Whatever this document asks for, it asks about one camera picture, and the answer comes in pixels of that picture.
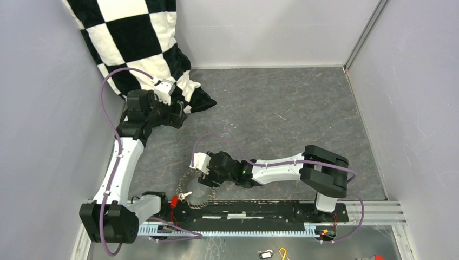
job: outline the black mounting plate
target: black mounting plate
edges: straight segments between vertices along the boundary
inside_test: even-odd
[[[343,203],[326,213],[317,211],[314,202],[298,200],[216,200],[198,210],[178,203],[173,213],[180,227],[194,231],[304,231],[305,222],[332,223],[334,214],[338,222],[349,221]]]

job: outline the yellow hook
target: yellow hook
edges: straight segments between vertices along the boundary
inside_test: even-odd
[[[282,260],[285,260],[285,258],[287,258],[287,260],[290,260],[290,259],[287,257],[287,250],[285,250],[285,248],[280,248],[280,249],[279,249],[279,254],[282,255]]]

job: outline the black bracket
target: black bracket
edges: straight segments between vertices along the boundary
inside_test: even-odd
[[[305,160],[320,161],[347,168],[349,161],[335,153],[315,145],[308,145],[303,153]],[[345,198],[347,195],[347,172],[329,167],[320,171],[314,165],[306,164],[300,169],[300,179],[317,192],[331,198]]]
[[[82,204],[80,219],[93,242],[100,243],[99,214],[101,205]],[[134,212],[116,202],[107,204],[103,217],[103,232],[107,243],[131,244],[139,233],[139,219]]]

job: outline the gray textured mat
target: gray textured mat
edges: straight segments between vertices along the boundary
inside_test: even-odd
[[[165,191],[175,195],[188,169],[195,140],[206,133],[229,138],[249,158],[288,157],[314,144],[343,155],[359,175],[348,187],[364,199],[384,199],[368,139],[351,89],[341,68],[194,70],[194,81],[218,105],[192,114],[181,129],[153,129],[134,173],[129,195]],[[219,139],[207,139],[200,152],[226,151]],[[217,199],[314,199],[299,181],[270,183],[250,190],[226,183]]]

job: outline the cable clip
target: cable clip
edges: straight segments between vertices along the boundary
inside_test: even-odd
[[[185,194],[181,193],[181,194],[177,195],[177,197],[179,197],[180,201],[183,202],[183,201],[185,200],[185,198],[186,198],[188,195],[190,195],[191,193],[192,193],[191,191],[189,191],[189,192],[187,192],[187,193],[185,193]]]

